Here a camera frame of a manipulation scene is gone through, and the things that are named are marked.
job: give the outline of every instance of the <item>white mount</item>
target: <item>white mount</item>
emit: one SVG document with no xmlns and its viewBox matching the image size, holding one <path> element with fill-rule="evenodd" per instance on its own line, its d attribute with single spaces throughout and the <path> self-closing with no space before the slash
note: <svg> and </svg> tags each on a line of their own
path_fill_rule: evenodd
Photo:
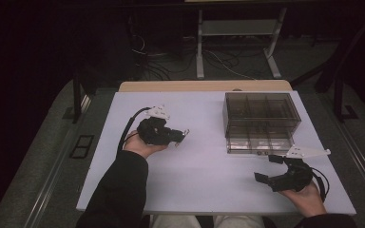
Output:
<svg viewBox="0 0 365 228">
<path fill-rule="evenodd" d="M 167 111 L 164 108 L 164 105 L 154 106 L 153 108 L 147 110 L 145 113 L 146 115 L 151 117 L 157 117 L 165 120 L 170 119 L 170 115 L 168 115 Z"/>
<path fill-rule="evenodd" d="M 286 153 L 286 158 L 290 159 L 305 159 L 311 158 L 320 155 L 330 155 L 331 151 L 329 149 L 326 150 L 319 150 L 314 148 L 307 148 L 304 146 L 295 146 L 293 145 L 292 148 Z"/>
</svg>

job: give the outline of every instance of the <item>hand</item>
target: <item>hand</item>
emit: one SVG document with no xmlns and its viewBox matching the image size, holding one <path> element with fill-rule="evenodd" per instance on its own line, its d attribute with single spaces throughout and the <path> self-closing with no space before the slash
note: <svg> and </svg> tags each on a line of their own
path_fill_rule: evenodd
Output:
<svg viewBox="0 0 365 228">
<path fill-rule="evenodd" d="M 148 145 L 139 137 L 138 131 L 132 131 L 126 137 L 124 150 L 137 153 L 147 159 L 151 154 L 167 148 L 167 145 Z"/>
<path fill-rule="evenodd" d="M 280 193 L 287 197 L 306 218 L 327 214 L 317 186 L 313 181 L 299 192 L 285 190 Z"/>
</svg>

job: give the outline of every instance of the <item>leg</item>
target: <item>leg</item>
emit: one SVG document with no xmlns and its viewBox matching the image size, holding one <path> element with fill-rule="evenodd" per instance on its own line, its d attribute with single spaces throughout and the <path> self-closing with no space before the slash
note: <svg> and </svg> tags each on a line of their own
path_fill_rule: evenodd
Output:
<svg viewBox="0 0 365 228">
<path fill-rule="evenodd" d="M 215 216 L 215 228 L 264 228 L 261 216 Z"/>
<path fill-rule="evenodd" d="M 172 216 L 157 215 L 153 216 L 151 228 L 201 228 L 195 216 Z"/>
</svg>

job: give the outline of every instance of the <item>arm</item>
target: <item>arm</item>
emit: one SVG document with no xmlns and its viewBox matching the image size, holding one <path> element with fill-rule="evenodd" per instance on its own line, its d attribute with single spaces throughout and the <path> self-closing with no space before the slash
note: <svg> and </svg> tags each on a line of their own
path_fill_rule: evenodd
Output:
<svg viewBox="0 0 365 228">
<path fill-rule="evenodd" d="M 350 216 L 327 213 L 316 184 L 313 182 L 299 192 L 285 190 L 280 193 L 287 197 L 305 217 L 302 221 L 304 228 L 356 228 L 355 222 Z"/>
<path fill-rule="evenodd" d="M 76 227 L 138 227 L 146 201 L 146 158 L 165 145 L 146 145 L 132 132 L 100 180 Z"/>
</svg>

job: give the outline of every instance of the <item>floor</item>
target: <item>floor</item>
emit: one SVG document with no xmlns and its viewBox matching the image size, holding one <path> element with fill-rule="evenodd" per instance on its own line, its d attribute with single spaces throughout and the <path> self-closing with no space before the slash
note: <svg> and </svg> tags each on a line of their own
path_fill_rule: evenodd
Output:
<svg viewBox="0 0 365 228">
<path fill-rule="evenodd" d="M 266 37 L 205 40 L 204 80 L 273 80 L 262 54 L 268 42 Z M 279 40 L 274 57 L 283 80 L 294 80 L 323 63 L 337 45 L 311 44 L 312 39 L 307 37 Z M 158 48 L 149 49 L 147 54 L 148 58 L 140 62 L 140 80 L 197 80 L 194 39 L 184 39 L 180 57 Z M 294 90 L 322 144 L 332 151 L 330 160 L 357 211 L 354 219 L 358 227 L 365 227 L 365 162 L 364 166 L 355 162 L 365 160 L 365 105 L 345 86 L 344 104 L 355 110 L 358 119 L 339 123 L 332 114 L 332 89 L 324 94 L 314 91 L 317 77 Z M 75 206 L 116 91 L 116 87 L 99 88 L 95 96 L 85 100 L 78 123 L 72 123 L 67 115 L 73 102 L 72 82 L 58 94 L 0 205 L 0 227 L 74 227 L 82 214 Z M 71 159 L 68 154 L 81 135 L 94 136 L 92 145 L 85 159 Z M 270 218 L 281 228 L 293 227 L 300 220 L 299 215 Z"/>
</svg>

